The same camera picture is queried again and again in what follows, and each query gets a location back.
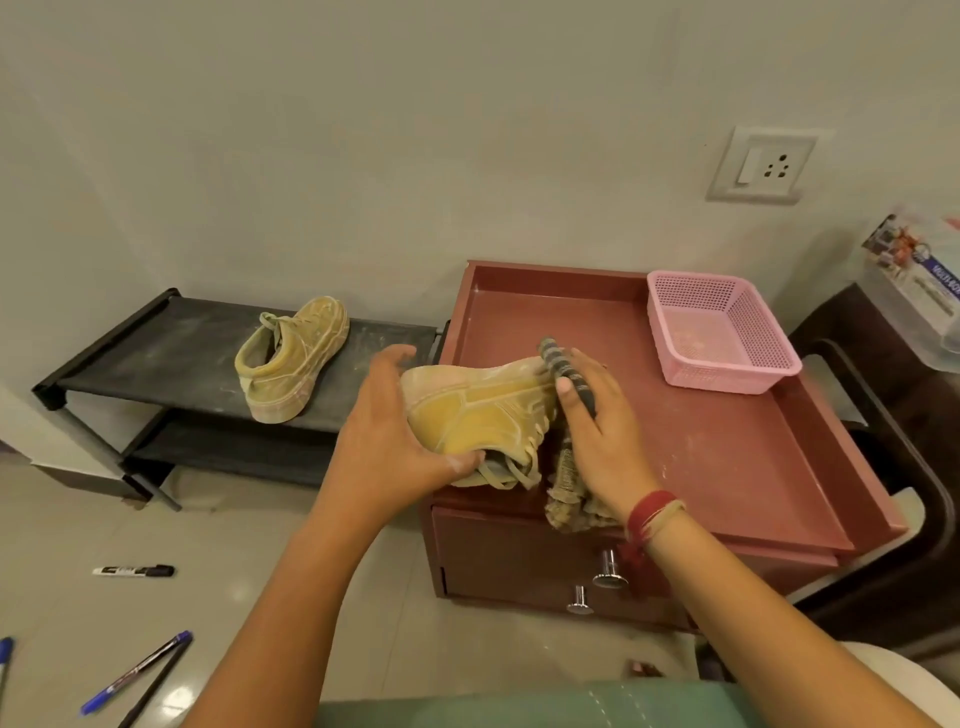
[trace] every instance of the pink basket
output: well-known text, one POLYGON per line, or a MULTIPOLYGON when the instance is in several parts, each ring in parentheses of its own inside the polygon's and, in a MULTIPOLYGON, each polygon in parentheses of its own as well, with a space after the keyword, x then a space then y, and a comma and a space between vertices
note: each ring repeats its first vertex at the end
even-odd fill
POLYGON ((668 384, 759 395, 803 367, 753 284, 655 271, 647 313, 668 384))

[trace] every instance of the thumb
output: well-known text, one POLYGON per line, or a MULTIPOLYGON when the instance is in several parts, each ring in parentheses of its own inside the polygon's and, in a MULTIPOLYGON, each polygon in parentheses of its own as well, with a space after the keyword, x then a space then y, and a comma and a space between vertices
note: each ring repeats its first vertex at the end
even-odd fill
POLYGON ((574 440, 580 436, 587 436, 591 430, 596 430, 596 424, 580 399, 580 395, 577 394, 573 382, 565 376, 557 379, 557 396, 564 408, 566 422, 570 425, 570 434, 574 440))
POLYGON ((477 469, 486 456, 487 454, 481 449, 451 455, 438 455, 431 452, 428 466, 430 482, 439 488, 454 480, 467 477, 477 469))

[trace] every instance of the basket rim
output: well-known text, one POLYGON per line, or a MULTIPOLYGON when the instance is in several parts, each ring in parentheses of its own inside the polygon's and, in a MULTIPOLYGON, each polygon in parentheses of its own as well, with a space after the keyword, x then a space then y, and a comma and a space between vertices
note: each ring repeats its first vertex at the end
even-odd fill
POLYGON ((666 344, 666 348, 670 352, 670 355, 680 361, 682 364, 687 364, 692 367, 700 367, 701 369, 715 369, 725 372, 744 372, 747 374, 777 376, 795 376, 803 369, 804 363, 800 360, 800 357, 797 356, 797 352, 794 351, 793 345, 790 343, 787 335, 783 332, 783 327, 780 325, 780 322, 777 321, 777 317, 774 316, 773 311, 770 310, 770 306, 767 305, 767 302, 763 300, 760 292, 756 290, 756 286, 748 280, 738 276, 725 276, 719 273, 694 273, 692 271, 666 270, 651 271, 647 274, 647 279, 649 280, 647 288, 650 294, 650 303, 653 305, 654 310, 657 313, 658 321, 660 322, 660 330, 663 333, 663 343, 666 344), (710 359, 694 359, 679 353, 676 347, 673 345, 673 337, 670 335, 670 329, 666 325, 666 322, 663 318, 663 311, 666 306, 660 302, 660 296, 657 295, 656 286, 654 285, 659 278, 666 276, 685 276, 688 278, 697 279, 730 280, 736 283, 742 283, 776 323, 774 334, 776 335, 777 340, 780 342, 780 345, 783 346, 784 350, 787 352, 787 355, 791 360, 790 366, 757 367, 753 364, 731 364, 728 362, 711 361, 710 359))

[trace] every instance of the blue pen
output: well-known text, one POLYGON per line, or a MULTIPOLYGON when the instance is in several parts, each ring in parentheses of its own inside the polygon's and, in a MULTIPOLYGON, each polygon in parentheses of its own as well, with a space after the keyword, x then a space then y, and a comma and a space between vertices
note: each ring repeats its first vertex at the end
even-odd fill
POLYGON ((89 716, 94 711, 99 711, 104 707, 104 703, 110 700, 114 695, 120 692, 125 688, 137 675, 143 672, 147 667, 155 663, 161 657, 163 657, 167 652, 172 650, 178 644, 187 642, 193 639, 193 635, 187 632, 180 632, 173 640, 165 644, 163 647, 151 652, 147 657, 140 661, 136 666, 131 667, 120 677, 114 680, 109 686, 98 692, 92 698, 87 700, 84 703, 84 706, 80 709, 81 716, 89 716))
POLYGON ((11 655, 13 655, 13 637, 5 637, 0 640, 0 696, 3 694, 4 677, 7 674, 7 664, 10 662, 11 655))

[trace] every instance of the drawer knob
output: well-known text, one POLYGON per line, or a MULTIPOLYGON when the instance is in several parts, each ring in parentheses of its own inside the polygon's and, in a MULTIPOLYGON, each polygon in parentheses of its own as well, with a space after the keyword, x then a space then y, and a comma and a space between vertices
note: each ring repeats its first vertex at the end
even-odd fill
POLYGON ((620 568, 616 564, 616 554, 612 548, 603 552, 603 567, 596 576, 593 577, 593 586, 603 587, 604 589, 623 589, 628 586, 627 581, 620 573, 620 568))
POLYGON ((593 610, 587 604, 587 590, 584 587, 573 588, 573 601, 566 605, 571 615, 591 615, 593 610))

